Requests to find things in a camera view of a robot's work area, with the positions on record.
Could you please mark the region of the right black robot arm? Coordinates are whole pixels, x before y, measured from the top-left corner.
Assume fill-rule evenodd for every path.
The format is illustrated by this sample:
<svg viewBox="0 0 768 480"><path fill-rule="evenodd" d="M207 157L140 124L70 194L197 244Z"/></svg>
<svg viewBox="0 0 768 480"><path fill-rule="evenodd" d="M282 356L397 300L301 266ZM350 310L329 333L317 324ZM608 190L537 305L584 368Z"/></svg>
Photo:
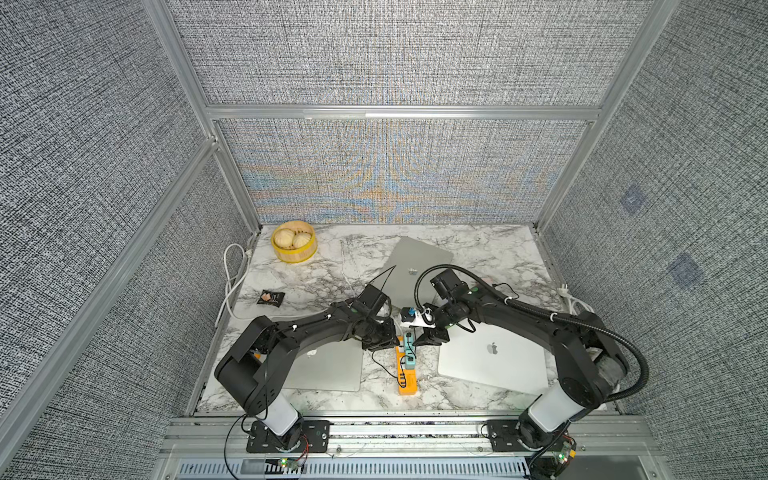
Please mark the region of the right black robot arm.
<svg viewBox="0 0 768 480"><path fill-rule="evenodd" d="M437 264L420 277L442 299L440 306L418 297L401 308L402 321L423 328L419 342L440 346L448 330L486 324L509 331L547 350L557 380L518 417L514 432L522 448L541 455L563 440L569 426L599 406L633 396L650 377L648 361L596 314L548 310L498 290L474 272Z"/></svg>

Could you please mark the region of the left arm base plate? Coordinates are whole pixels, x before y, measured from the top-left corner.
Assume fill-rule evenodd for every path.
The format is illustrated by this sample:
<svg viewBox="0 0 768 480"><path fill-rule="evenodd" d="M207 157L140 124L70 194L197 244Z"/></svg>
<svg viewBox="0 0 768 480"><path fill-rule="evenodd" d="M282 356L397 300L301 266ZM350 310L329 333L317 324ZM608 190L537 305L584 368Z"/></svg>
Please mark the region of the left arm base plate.
<svg viewBox="0 0 768 480"><path fill-rule="evenodd" d="M275 434L263 422L250 429L246 452L251 454L326 453L332 423L326 420L300 419L286 433Z"/></svg>

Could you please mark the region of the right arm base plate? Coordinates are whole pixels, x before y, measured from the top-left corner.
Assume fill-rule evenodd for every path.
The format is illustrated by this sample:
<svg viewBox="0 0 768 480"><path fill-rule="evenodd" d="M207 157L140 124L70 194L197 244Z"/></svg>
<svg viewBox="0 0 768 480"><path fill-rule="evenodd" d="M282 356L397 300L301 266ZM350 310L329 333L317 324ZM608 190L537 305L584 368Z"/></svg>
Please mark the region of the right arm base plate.
<svg viewBox="0 0 768 480"><path fill-rule="evenodd" d="M516 419L488 420L483 428L495 453L536 452L545 446L540 439L526 444Z"/></svg>

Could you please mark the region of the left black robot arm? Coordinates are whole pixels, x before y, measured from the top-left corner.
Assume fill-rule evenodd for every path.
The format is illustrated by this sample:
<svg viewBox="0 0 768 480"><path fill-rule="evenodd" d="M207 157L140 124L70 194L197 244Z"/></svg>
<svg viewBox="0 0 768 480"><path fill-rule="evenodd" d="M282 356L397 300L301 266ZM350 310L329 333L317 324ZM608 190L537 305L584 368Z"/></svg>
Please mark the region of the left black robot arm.
<svg viewBox="0 0 768 480"><path fill-rule="evenodd" d="M368 284L350 299L319 313L276 322L253 319L214 370L214 377L248 416L256 418L284 443L301 434L301 416L282 396L288 374L301 354L326 344L357 340L366 351L398 344L389 297Z"/></svg>

